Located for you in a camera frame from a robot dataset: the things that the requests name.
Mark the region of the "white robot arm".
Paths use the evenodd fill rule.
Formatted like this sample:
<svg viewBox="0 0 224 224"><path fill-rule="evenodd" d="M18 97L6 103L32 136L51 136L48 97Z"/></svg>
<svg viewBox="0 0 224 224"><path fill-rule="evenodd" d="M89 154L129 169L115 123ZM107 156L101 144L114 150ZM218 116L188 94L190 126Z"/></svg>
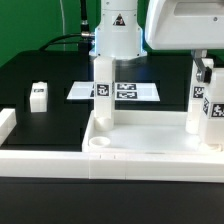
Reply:
<svg viewBox="0 0 224 224"><path fill-rule="evenodd" d="M224 48L224 0L150 0L144 27L137 22L138 0L101 0L93 57L118 60L144 57L143 45L154 50L190 50L199 82L212 71L202 58L209 49Z"/></svg>

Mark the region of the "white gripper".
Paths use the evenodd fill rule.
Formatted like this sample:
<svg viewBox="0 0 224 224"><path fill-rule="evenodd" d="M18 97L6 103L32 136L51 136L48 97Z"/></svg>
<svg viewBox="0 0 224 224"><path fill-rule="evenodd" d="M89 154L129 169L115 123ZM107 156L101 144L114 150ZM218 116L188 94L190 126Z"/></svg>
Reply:
<svg viewBox="0 0 224 224"><path fill-rule="evenodd" d="M150 0L145 40L154 50L192 50L196 80L209 84L203 59L206 50L224 48L224 0Z"/></svg>

